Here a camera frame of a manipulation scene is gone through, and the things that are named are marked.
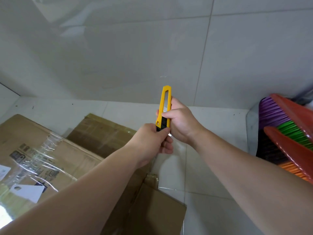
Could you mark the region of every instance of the person's left arm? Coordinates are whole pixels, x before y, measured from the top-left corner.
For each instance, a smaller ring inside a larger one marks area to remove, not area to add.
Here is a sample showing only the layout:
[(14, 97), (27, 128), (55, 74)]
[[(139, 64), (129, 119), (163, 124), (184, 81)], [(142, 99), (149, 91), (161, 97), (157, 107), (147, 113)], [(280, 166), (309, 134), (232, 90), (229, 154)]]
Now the person's left arm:
[(135, 170), (157, 153), (173, 153), (169, 132), (156, 132), (155, 124), (143, 125), (124, 147), (0, 234), (99, 234)]

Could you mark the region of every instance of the yellow knife handle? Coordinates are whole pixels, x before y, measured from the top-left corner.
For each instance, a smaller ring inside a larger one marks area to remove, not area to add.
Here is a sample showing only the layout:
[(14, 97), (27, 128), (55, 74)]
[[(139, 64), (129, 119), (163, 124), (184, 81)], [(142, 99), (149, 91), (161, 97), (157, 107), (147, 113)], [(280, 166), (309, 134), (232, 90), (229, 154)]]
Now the yellow knife handle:
[(172, 88), (170, 86), (164, 86), (161, 95), (161, 102), (159, 107), (159, 115), (156, 121), (156, 130), (160, 131), (166, 127), (170, 127), (170, 119), (162, 117), (163, 109), (164, 109), (164, 99), (165, 93), (168, 91), (167, 97), (167, 111), (171, 109), (171, 100), (172, 100)]

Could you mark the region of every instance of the green bristles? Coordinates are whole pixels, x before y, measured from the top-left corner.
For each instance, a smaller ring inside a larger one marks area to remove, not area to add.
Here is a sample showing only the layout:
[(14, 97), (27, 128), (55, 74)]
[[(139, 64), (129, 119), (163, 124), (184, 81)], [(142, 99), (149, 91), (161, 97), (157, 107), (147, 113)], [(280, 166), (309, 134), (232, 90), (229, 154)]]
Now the green bristles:
[(313, 144), (293, 121), (283, 123), (277, 129), (285, 136), (313, 151)]

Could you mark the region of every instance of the white tag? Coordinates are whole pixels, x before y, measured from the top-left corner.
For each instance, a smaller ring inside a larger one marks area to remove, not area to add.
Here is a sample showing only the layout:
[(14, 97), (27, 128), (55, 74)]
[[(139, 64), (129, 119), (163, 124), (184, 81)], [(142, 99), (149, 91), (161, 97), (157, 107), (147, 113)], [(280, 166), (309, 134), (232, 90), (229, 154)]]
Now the white tag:
[(10, 192), (22, 198), (28, 199), (36, 204), (41, 196), (41, 193), (44, 191), (44, 188), (44, 186), (16, 184), (11, 187)]
[(0, 165), (0, 180), (3, 180), (3, 178), (7, 175), (7, 173), (11, 170), (11, 167), (6, 167)]

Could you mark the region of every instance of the hand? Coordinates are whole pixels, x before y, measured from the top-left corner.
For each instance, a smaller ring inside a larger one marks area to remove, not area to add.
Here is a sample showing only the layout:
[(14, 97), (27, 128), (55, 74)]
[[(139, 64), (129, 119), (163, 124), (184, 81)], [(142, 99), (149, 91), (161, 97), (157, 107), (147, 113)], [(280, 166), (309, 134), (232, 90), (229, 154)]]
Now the hand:
[(151, 161), (158, 153), (173, 153), (173, 139), (168, 135), (170, 128), (157, 132), (155, 124), (144, 124), (125, 145), (138, 152), (138, 167)]
[(193, 144), (196, 134), (205, 128), (196, 120), (189, 108), (178, 99), (173, 97), (171, 104), (171, 110), (162, 113), (163, 117), (171, 119), (171, 134), (181, 142)]

